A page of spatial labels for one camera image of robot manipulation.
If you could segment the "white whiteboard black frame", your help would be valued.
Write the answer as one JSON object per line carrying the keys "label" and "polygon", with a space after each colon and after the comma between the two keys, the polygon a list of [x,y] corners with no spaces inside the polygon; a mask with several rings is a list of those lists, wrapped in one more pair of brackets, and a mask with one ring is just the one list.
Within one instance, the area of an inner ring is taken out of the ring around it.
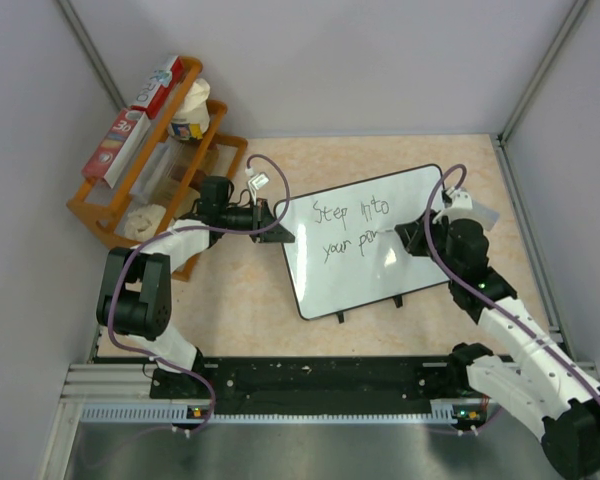
{"label": "white whiteboard black frame", "polygon": [[280,201],[274,212],[295,236],[283,252],[299,315],[314,320],[430,288],[448,278],[428,257],[409,255],[398,235],[377,235],[420,218],[442,170],[423,165]]}

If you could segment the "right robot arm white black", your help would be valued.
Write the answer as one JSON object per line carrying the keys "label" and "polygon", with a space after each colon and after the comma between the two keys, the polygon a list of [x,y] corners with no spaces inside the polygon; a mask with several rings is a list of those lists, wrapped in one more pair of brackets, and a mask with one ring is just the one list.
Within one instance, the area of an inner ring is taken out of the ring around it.
{"label": "right robot arm white black", "polygon": [[446,380],[456,394],[494,399],[539,441],[565,479],[600,471],[600,382],[539,326],[516,290],[489,264],[487,231],[497,214],[429,210],[394,230],[407,253],[428,257],[448,275],[454,303],[505,347],[507,366],[482,344],[459,344]]}

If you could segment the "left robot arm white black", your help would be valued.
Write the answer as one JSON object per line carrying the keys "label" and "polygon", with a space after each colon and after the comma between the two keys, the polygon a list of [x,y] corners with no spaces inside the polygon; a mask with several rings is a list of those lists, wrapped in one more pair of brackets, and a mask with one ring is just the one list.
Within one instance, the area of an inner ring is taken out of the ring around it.
{"label": "left robot arm white black", "polygon": [[209,176],[191,212],[165,232],[134,248],[113,248],[107,256],[96,307],[98,323],[115,336],[131,338],[137,343],[133,352],[173,372],[172,384],[185,396],[200,394],[207,374],[199,350],[170,323],[171,275],[227,233],[247,235],[255,243],[294,242],[268,201],[257,196],[268,181],[264,173],[251,173],[249,200],[240,206],[230,200],[233,183],[228,178]]}

